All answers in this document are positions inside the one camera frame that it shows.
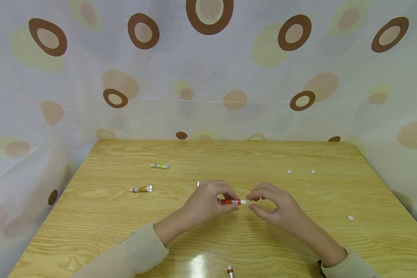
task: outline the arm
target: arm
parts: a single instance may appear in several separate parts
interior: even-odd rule
[[[262,183],[246,198],[252,201],[272,201],[276,205],[273,212],[255,204],[249,205],[249,208],[257,216],[305,243],[322,261],[322,270],[327,278],[381,278],[352,249],[341,247],[328,232],[310,219],[288,192],[269,183]]]
[[[156,224],[151,222],[138,229],[71,277],[133,278],[147,272],[167,257],[167,246],[175,238],[220,214],[238,210],[238,205],[220,205],[218,194],[239,198],[225,181],[203,182],[182,208]]]

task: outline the left hand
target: left hand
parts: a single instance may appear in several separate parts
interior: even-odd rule
[[[217,199],[218,194],[223,194],[225,199],[239,199],[226,181],[203,181],[180,209],[190,227],[239,209],[235,204],[221,205]]]
[[[239,199],[226,181],[204,181],[182,208],[156,223],[154,230],[164,246],[197,225],[239,209],[235,204],[221,205],[217,199],[218,194],[223,194],[226,199]]]

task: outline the polka dot curtain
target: polka dot curtain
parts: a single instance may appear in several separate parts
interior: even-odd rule
[[[101,139],[348,142],[417,220],[417,0],[0,1],[0,277]]]

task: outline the small tube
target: small tube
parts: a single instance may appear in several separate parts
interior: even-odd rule
[[[231,266],[227,268],[227,278],[235,278],[234,270]]]
[[[168,164],[153,163],[153,164],[150,164],[150,167],[152,167],[152,168],[168,169]]]
[[[218,199],[218,202],[221,205],[227,205],[227,204],[244,205],[247,203],[247,200],[246,199],[238,199],[238,200]]]
[[[153,186],[149,185],[149,186],[144,186],[144,187],[135,187],[135,188],[131,188],[130,191],[132,193],[136,193],[136,192],[152,192],[153,190]]]

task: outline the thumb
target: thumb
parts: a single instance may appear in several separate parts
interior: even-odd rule
[[[249,209],[253,210],[253,212],[261,219],[271,222],[272,214],[269,213],[267,210],[262,209],[261,207],[250,204]]]
[[[226,214],[226,213],[234,211],[234,210],[239,210],[239,206],[236,205],[236,204],[227,204],[227,205],[222,205],[222,207],[221,207],[221,213],[222,214]]]

